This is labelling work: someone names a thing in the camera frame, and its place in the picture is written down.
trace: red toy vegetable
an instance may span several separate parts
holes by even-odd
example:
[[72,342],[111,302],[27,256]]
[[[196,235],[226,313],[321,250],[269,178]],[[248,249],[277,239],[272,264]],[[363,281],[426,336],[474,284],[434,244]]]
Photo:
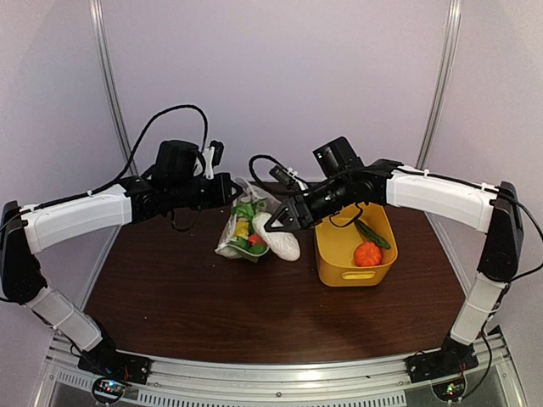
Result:
[[260,237],[259,235],[257,235],[256,233],[249,236],[247,240],[249,240],[249,243],[251,243],[251,246],[254,246],[256,244],[261,244],[264,247],[266,246],[266,242],[264,242],[264,239]]

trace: yellow plastic basket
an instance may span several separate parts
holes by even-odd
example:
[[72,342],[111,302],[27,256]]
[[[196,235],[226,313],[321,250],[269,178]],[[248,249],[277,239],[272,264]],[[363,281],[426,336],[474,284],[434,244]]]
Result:
[[[316,262],[319,278],[330,287],[362,287],[378,285],[389,272],[390,267],[398,257],[398,248],[389,218],[380,205],[370,203],[359,204],[364,209],[361,220],[370,226],[379,236],[384,237],[390,244],[390,249],[381,249],[383,262],[373,267],[355,266],[354,253],[363,242],[368,242],[356,226],[350,225],[339,228],[325,219],[315,228]],[[358,213],[355,205],[344,208],[333,217],[333,222],[343,225]]]

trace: metal base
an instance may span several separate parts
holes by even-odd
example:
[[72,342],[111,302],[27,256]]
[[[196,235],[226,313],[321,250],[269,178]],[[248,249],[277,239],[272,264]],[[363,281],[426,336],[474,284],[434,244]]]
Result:
[[[126,366],[128,379],[126,380],[126,371],[124,369],[111,375],[111,377],[109,377],[110,379],[116,380],[117,382],[127,381],[136,384],[147,384],[147,378],[150,371],[149,367],[151,366],[150,358],[138,356],[136,354],[123,354],[120,352],[117,352],[116,355],[120,359],[120,365]],[[103,376],[102,372],[82,357],[79,359],[77,367],[82,371],[89,371],[95,375]]]
[[[471,399],[473,405],[526,407],[518,376],[501,335],[488,336],[494,355],[493,374]],[[475,343],[479,367],[465,371],[467,388],[486,368],[488,351]],[[405,407],[441,406],[429,381],[412,383],[406,369],[409,354],[370,360],[301,365],[217,364],[150,357],[146,385],[132,384],[120,404],[126,407]],[[81,371],[70,343],[55,337],[35,407],[94,405],[91,388],[97,375]]]

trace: vertical metal pole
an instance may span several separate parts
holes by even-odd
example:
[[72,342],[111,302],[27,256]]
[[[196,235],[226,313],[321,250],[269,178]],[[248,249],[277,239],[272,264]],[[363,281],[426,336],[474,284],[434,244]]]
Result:
[[[94,29],[94,35],[98,44],[98,56],[100,58],[100,65],[102,67],[102,77],[104,78],[106,97],[109,103],[109,111],[111,113],[111,118],[113,119],[117,137],[119,138],[120,149],[125,161],[127,162],[132,148],[126,133],[125,121],[122,117],[117,88],[115,87],[113,69],[111,68],[111,61],[109,59],[108,42],[105,35],[104,17],[102,14],[102,1],[90,0],[90,6],[92,28]],[[131,163],[129,171],[133,176],[137,175],[137,167],[134,162]]]
[[460,32],[461,0],[451,0],[447,26],[445,28],[445,40],[441,53],[438,80],[435,85],[434,100],[428,116],[428,123],[424,132],[423,144],[418,153],[417,168],[422,169],[428,161],[428,155],[434,141],[435,132],[439,124],[439,117],[445,101],[445,89],[451,76],[452,63],[455,58],[458,34]]

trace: yellow toy vegetable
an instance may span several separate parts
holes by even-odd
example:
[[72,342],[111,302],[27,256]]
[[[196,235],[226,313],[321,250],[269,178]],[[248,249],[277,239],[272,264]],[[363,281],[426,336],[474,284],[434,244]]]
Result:
[[248,237],[249,236],[249,222],[239,221],[236,224],[236,229],[234,230],[235,237]]

